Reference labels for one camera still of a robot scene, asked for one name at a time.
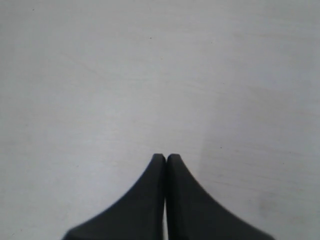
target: gray surface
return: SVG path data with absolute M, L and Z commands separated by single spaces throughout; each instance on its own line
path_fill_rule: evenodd
M 57 240 L 152 153 L 279 240 L 320 236 L 317 0 L 1 0 L 0 239 Z

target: floor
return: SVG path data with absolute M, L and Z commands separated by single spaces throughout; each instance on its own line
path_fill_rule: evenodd
M 318 0 L 1 0 L 0 56 L 0 239 L 60 239 L 153 153 L 319 239 Z

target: white floor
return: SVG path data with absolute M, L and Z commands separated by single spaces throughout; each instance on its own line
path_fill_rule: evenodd
M 59 240 L 153 153 L 320 238 L 318 0 L 1 0 L 0 239 Z

